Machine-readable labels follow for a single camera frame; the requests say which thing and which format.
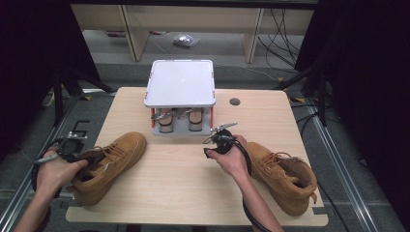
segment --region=wooden table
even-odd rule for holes
[[[207,136],[155,136],[151,110],[143,104],[146,88],[119,89],[106,116],[96,146],[106,146],[129,131],[139,131],[148,141],[142,159],[120,176],[97,205],[70,207],[66,217],[76,222],[139,224],[250,225],[242,207],[242,195],[233,179],[203,148]],[[231,105],[237,98],[241,103]],[[217,89],[214,127],[237,122],[230,128],[247,141],[258,142],[273,152],[287,152],[308,163],[286,94],[281,91]],[[283,226],[324,226],[326,214],[318,190],[317,203],[310,199],[300,217],[283,212],[264,185],[255,181],[262,196]]]

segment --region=circular hole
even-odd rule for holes
[[[233,98],[229,100],[229,103],[231,103],[232,105],[239,105],[241,101],[239,99]]]

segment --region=boot laces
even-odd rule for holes
[[[272,170],[273,166],[280,163],[280,159],[283,158],[282,155],[286,155],[288,157],[291,157],[289,154],[284,153],[284,152],[271,153],[268,156],[266,156],[265,158],[263,158],[260,161],[260,164],[267,172],[272,173],[271,170]]]
[[[115,163],[117,160],[121,160],[125,157],[125,152],[124,150],[122,150],[121,148],[119,148],[117,146],[116,143],[114,144],[110,144],[107,147],[96,147],[96,149],[101,149],[102,152],[104,153],[106,158],[110,158],[112,160],[112,162],[109,162],[104,169],[104,172],[106,171],[106,169],[108,168],[108,166],[112,163]]]

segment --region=tan work boot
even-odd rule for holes
[[[309,197],[316,203],[317,179],[300,158],[287,153],[272,153],[262,145],[249,142],[252,177],[264,183],[278,205],[290,216],[300,216],[308,208]]]
[[[87,167],[73,178],[72,192],[75,199],[85,206],[99,203],[116,178],[134,166],[145,152],[147,140],[139,132],[129,132],[117,138],[107,147],[96,147],[79,157],[94,158]]]

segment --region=black panel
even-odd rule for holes
[[[69,4],[5,1],[0,38],[1,160],[42,108],[57,69],[69,67],[100,78]],[[60,74],[71,92],[80,91],[75,89],[78,76]]]

